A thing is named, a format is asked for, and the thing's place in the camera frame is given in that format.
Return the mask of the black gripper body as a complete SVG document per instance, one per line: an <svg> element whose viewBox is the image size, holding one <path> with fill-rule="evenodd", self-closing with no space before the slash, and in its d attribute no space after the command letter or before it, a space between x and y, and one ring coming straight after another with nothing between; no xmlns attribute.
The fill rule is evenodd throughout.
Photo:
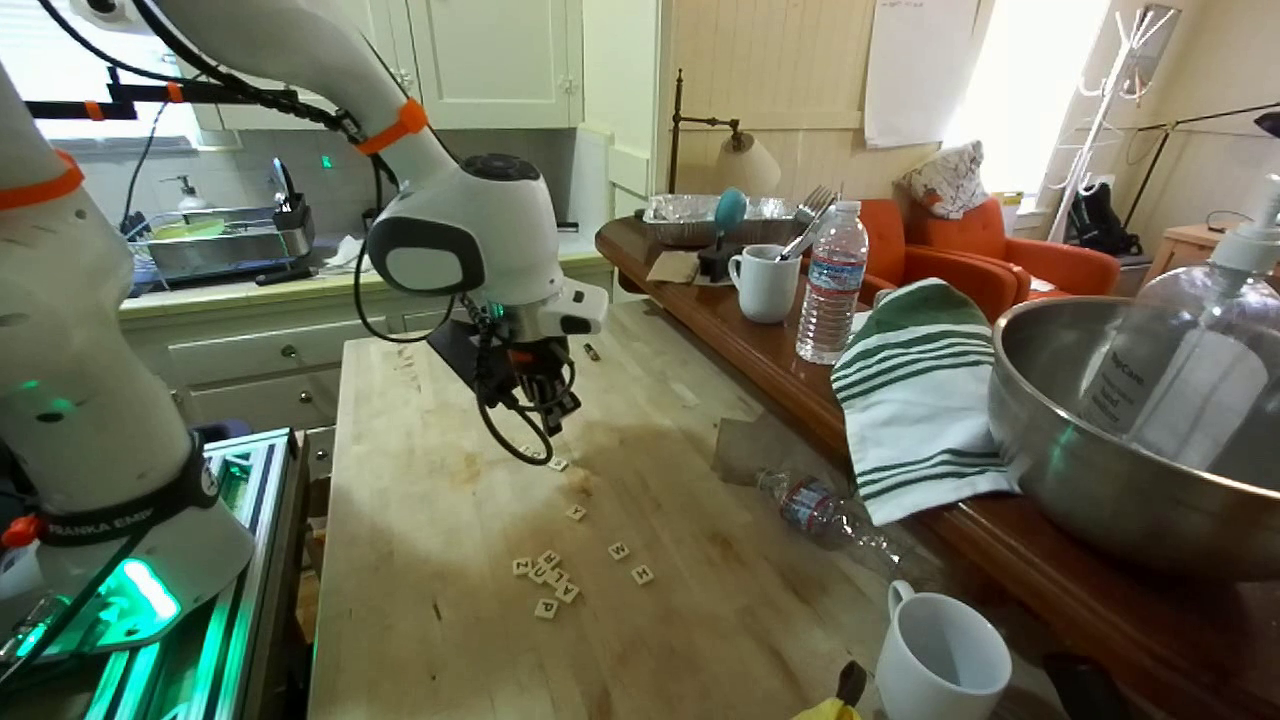
<svg viewBox="0 0 1280 720"><path fill-rule="evenodd" d="M513 344L492 323L465 329L465 378L481 393L486 405L529 407L554 405L560 393L571 393L575 363L566 335Z"/></svg>

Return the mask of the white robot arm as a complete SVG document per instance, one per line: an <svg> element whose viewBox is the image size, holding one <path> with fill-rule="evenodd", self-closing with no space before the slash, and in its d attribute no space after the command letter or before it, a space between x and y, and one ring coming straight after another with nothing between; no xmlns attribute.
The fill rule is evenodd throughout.
<svg viewBox="0 0 1280 720"><path fill-rule="evenodd" d="M309 0L160 0L214 60L301 85L355 121L396 199L366 248L407 296L471 296L520 350L558 350L609 317L560 273L543 176L458 158L378 52ZM68 608L103 600L111 647L149 644L253 560L177 396L121 332L129 251L19 95L0 95L0 438L37 487L42 562Z"/></svg>

